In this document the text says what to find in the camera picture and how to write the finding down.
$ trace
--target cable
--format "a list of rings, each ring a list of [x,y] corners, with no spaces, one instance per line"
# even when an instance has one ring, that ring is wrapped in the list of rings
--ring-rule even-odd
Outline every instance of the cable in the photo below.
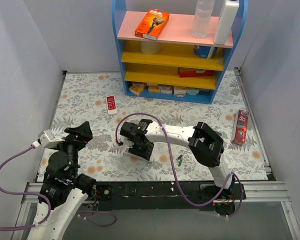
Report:
[[[8,158],[6,161],[4,161],[1,165],[0,165],[0,170],[3,168],[4,165],[6,165],[8,162],[10,162],[12,159],[15,159],[19,156],[21,156],[22,154],[25,154],[26,152],[29,152],[30,150],[32,149],[35,149],[36,147],[34,145],[31,145],[31,147],[29,147],[28,149],[22,151],[22,152],[19,152],[18,154]],[[5,194],[10,194],[10,195],[23,195],[23,196],[26,196],[26,195],[33,195],[33,196],[38,196],[38,197],[41,197],[45,200],[46,204],[48,205],[48,212],[46,214],[46,216],[41,220],[39,221],[37,224],[32,224],[32,225],[26,225],[26,226],[14,226],[14,227],[11,227],[11,226],[8,226],[8,227],[0,227],[0,231],[18,231],[18,230],[25,230],[25,229],[31,229],[33,227],[35,227],[36,225],[38,224],[42,224],[44,221],[46,221],[50,215],[50,212],[51,212],[51,204],[50,204],[50,201],[49,199],[40,194],[40,193],[35,193],[35,192],[14,192],[14,191],[7,191],[7,190],[4,190],[1,186],[0,186],[0,191],[5,193]]]
[[[90,221],[90,222],[92,222],[92,223],[94,223],[94,224],[96,224],[96,225],[98,225],[100,227],[110,227],[113,224],[115,224],[116,221],[117,221],[116,215],[114,215],[111,212],[107,212],[107,211],[77,211],[76,213],[106,214],[106,215],[110,215],[110,216],[114,217],[113,222],[108,223],[108,224],[102,224],[102,223],[99,223],[99,222],[97,222],[95,220],[92,220],[91,218],[88,218],[86,216],[80,216],[80,217],[83,217],[83,219],[88,220],[88,221]]]
[[[174,176],[174,180],[175,180],[176,186],[177,186],[179,192],[181,193],[182,197],[184,198],[184,200],[185,200],[188,204],[190,204],[190,205],[192,205],[192,206],[194,206],[194,207],[199,207],[199,208],[211,204],[215,199],[217,199],[217,197],[218,197],[218,196],[221,194],[221,192],[225,189],[225,186],[226,186],[226,184],[227,184],[229,178],[233,175],[233,176],[237,179],[237,181],[239,182],[240,189],[241,189],[241,197],[240,197],[240,202],[239,202],[238,208],[237,208],[231,215],[229,215],[229,216],[227,216],[227,217],[232,217],[233,215],[235,215],[235,214],[238,212],[238,210],[239,210],[240,207],[241,207],[242,200],[243,200],[243,189],[242,189],[242,185],[241,185],[241,182],[240,182],[238,176],[237,176],[235,173],[233,173],[233,172],[231,172],[230,174],[227,175],[227,177],[226,177],[226,179],[225,179],[225,181],[224,181],[222,187],[220,188],[219,192],[218,192],[213,198],[211,198],[209,201],[207,201],[207,202],[205,202],[205,203],[202,203],[202,204],[197,204],[197,203],[191,202],[191,201],[187,198],[187,196],[185,195],[185,193],[182,191],[181,186],[180,186],[180,183],[179,183],[179,181],[178,181],[178,177],[177,177],[177,173],[176,173],[176,169],[175,169],[175,164],[174,164],[174,160],[173,160],[173,154],[172,154],[172,150],[171,150],[170,139],[169,139],[169,137],[168,137],[168,134],[167,134],[167,132],[166,132],[166,129],[163,127],[163,124],[161,123],[161,121],[160,121],[156,116],[153,116],[153,115],[148,114],[148,113],[141,113],[141,112],[136,112],[136,113],[132,113],[132,114],[129,114],[129,115],[125,116],[125,117],[118,123],[118,125],[116,126],[116,129],[115,129],[115,141],[116,141],[117,143],[118,143],[118,128],[119,128],[120,124],[121,124],[126,118],[131,117],[131,116],[133,116],[133,115],[146,115],[146,116],[149,116],[149,117],[151,117],[151,118],[154,118],[154,119],[157,121],[157,123],[159,124],[159,126],[162,127],[162,131],[163,131],[163,133],[164,133],[164,136],[165,136],[165,139],[166,139],[166,143],[167,143],[167,145],[168,145],[168,151],[169,151],[169,156],[170,156],[171,168],[172,168],[172,172],[173,172],[173,176]]]

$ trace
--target shelf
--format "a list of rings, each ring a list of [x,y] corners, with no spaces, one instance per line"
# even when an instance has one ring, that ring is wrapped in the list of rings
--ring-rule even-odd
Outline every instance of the shelf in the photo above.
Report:
[[[134,93],[130,92],[129,90],[128,90],[127,95],[133,96],[133,97],[174,100],[174,101],[192,102],[192,103],[200,103],[200,104],[210,104],[211,103],[211,95],[209,92],[200,92],[198,95],[186,94],[184,97],[177,97],[177,96],[174,96],[173,94],[149,92],[148,89],[145,89],[139,96],[135,95]]]
[[[157,54],[144,54],[140,51],[139,41],[127,41],[121,61],[134,64],[151,64],[161,66],[184,67],[223,71],[224,61],[222,48],[218,48],[210,59],[198,57],[192,45],[162,43]]]
[[[216,76],[179,77],[178,68],[129,63],[124,80],[153,84],[192,87],[200,89],[216,89]]]
[[[121,40],[151,41],[146,38],[135,36],[135,30],[145,15],[146,12],[142,11],[126,11],[120,30],[117,34],[117,38]],[[229,33],[225,45],[214,43],[214,36],[219,22],[219,17],[216,16],[211,17],[208,33],[205,37],[196,38],[192,36],[191,28],[194,18],[194,15],[171,13],[169,21],[162,30],[157,41],[162,43],[212,46],[220,48],[232,48],[234,46],[232,32]]]

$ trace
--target leaf pattern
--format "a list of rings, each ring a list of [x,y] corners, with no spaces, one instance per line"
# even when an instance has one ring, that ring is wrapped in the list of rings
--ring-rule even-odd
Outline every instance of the leaf pattern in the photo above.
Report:
[[[106,96],[114,95],[118,114],[109,116]],[[115,129],[119,121],[132,113],[149,113],[164,124],[195,126],[205,122],[222,134],[225,161],[229,169],[243,180],[267,179],[264,160],[256,141],[252,121],[248,123],[246,143],[231,143],[234,114],[245,110],[236,76],[227,71],[211,105],[126,96],[121,75],[111,73],[67,74],[51,130],[57,138],[64,137],[64,129],[90,122],[93,140],[79,152],[79,173],[94,177],[97,181],[173,181],[173,173],[167,145],[155,143],[149,163],[123,155],[126,146],[115,143]],[[129,117],[128,122],[138,123],[146,116]],[[180,180],[212,180],[207,167],[200,165],[188,148],[172,145],[174,165]],[[43,180],[48,159],[53,150],[45,149],[37,180]],[[184,154],[181,166],[176,158]]]

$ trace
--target blue shelf frame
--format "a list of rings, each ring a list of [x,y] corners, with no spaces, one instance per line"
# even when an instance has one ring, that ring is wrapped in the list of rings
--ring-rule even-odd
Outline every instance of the blue shelf frame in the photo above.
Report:
[[[212,104],[215,95],[217,93],[217,90],[220,86],[221,80],[224,77],[225,72],[229,66],[231,57],[233,56],[236,50],[236,47],[238,45],[239,39],[242,35],[246,23],[247,14],[248,14],[248,0],[239,0],[239,3],[240,6],[238,12],[236,13],[235,19],[231,27],[233,48],[223,49],[224,70],[216,71],[215,90],[210,90],[209,92],[200,92],[198,95],[187,94],[185,97],[175,97],[172,94],[153,93],[153,92],[149,92],[146,89],[140,94],[139,97],[201,103],[201,104]],[[125,18],[126,12],[127,12],[126,0],[112,0],[112,27],[113,27],[116,50],[118,53],[124,93],[128,96],[136,97],[135,94],[129,91],[129,87],[131,86],[131,83],[129,81],[125,81],[125,75],[127,72],[128,63],[121,61],[122,55],[126,47],[127,40],[118,39],[118,32],[121,28],[121,24]]]

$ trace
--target pink shelf board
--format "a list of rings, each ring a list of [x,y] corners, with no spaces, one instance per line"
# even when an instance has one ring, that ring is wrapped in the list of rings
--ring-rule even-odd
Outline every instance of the pink shelf board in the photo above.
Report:
[[[152,41],[135,36],[135,30],[145,15],[146,12],[143,11],[127,11],[117,38],[122,40]],[[231,32],[225,45],[214,44],[214,35],[219,21],[219,17],[216,16],[211,17],[209,30],[205,37],[193,37],[191,28],[194,18],[194,15],[170,14],[169,21],[162,30],[157,41],[163,43],[201,45],[220,48],[232,48],[234,46]]]

